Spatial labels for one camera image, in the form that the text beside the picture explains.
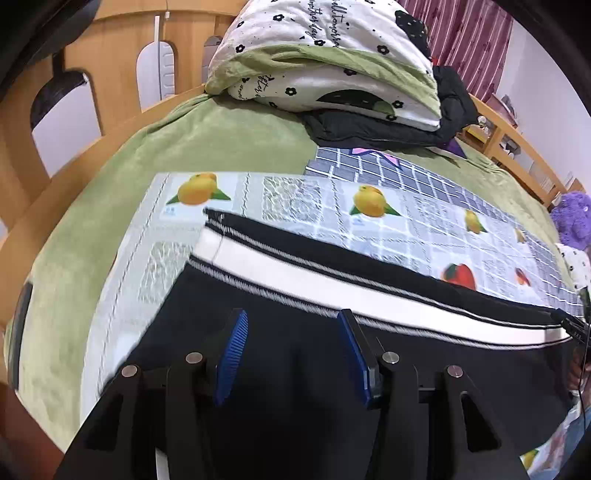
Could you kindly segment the black sweatpants with white stripe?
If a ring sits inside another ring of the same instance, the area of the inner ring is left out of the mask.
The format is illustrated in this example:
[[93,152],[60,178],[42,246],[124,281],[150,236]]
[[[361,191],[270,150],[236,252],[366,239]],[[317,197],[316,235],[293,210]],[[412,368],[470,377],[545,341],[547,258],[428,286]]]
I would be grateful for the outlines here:
[[585,320],[213,209],[120,370],[210,355],[235,309],[246,312],[249,335],[231,393],[214,410],[213,479],[368,479],[380,413],[353,385],[342,310],[412,363],[423,386],[449,365],[465,370],[521,461],[573,402],[590,402]]

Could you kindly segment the green fleece blanket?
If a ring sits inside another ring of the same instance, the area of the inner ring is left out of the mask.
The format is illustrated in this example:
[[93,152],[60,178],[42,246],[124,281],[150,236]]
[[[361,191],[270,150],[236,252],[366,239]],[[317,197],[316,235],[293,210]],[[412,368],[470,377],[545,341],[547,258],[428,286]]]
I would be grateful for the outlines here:
[[87,340],[103,287],[155,176],[224,172],[305,176],[321,149],[301,122],[276,109],[206,95],[137,131],[60,219],[29,273],[18,395],[66,450],[81,411]]

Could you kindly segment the fruit print plastic sheet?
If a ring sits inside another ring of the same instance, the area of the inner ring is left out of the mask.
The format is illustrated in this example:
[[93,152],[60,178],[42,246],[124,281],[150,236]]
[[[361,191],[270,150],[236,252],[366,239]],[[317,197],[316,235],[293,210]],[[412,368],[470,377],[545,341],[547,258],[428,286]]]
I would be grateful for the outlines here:
[[235,310],[246,340],[212,404],[220,479],[361,479],[379,412],[356,373],[339,314],[351,311],[413,388],[480,409],[475,461],[513,463],[575,443],[588,417],[568,385],[575,341],[553,318],[583,312],[555,251],[454,184],[418,191],[259,173],[155,176],[101,293],[87,340],[81,411],[126,364],[172,372],[211,357]]

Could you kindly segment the white floral pillow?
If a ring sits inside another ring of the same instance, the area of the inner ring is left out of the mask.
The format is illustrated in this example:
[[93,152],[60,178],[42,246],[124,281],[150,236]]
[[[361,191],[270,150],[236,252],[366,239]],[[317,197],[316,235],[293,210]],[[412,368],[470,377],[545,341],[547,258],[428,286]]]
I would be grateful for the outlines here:
[[589,288],[591,267],[587,253],[561,243],[556,243],[556,247],[566,264],[575,289],[580,291],[583,288]]

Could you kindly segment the purple plush toy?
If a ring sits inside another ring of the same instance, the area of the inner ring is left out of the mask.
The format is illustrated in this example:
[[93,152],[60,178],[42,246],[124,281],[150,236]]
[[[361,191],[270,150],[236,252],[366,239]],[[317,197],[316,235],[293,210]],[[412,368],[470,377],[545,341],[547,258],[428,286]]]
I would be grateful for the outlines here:
[[591,198],[586,193],[573,191],[562,195],[550,216],[561,244],[578,250],[590,246]]

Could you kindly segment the grey checked bed sheet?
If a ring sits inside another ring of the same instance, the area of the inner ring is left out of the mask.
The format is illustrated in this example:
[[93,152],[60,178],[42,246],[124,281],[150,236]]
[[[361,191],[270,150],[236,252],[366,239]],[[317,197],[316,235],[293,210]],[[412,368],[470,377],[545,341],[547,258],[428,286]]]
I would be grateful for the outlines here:
[[301,200],[332,242],[491,296],[578,302],[546,210],[475,151],[393,157],[318,149],[304,172],[331,182]]

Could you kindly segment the black jacket pile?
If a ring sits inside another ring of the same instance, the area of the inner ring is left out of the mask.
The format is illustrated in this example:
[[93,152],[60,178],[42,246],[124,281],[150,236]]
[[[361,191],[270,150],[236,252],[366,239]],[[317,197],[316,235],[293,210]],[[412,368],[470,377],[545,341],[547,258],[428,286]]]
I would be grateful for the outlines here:
[[400,150],[443,147],[464,128],[478,122],[479,113],[463,80],[451,66],[434,68],[441,117],[422,118],[417,111],[394,104],[382,118],[358,112],[321,109],[301,113],[308,135],[320,146]]

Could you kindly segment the folded white green floral quilt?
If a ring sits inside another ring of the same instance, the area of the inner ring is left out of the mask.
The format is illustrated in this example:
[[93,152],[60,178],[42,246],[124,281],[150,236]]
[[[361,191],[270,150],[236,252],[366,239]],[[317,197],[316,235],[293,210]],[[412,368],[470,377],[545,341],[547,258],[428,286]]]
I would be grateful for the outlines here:
[[441,117],[425,25],[396,1],[249,1],[211,58],[208,94],[290,112]]

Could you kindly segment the maroon patterned curtain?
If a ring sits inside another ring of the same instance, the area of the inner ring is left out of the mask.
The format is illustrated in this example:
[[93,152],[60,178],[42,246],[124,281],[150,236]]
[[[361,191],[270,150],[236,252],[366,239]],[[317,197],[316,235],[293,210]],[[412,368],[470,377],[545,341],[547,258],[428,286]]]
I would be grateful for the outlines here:
[[502,77],[513,17],[486,0],[407,0],[401,6],[426,25],[433,63],[453,67],[469,93],[487,101]]

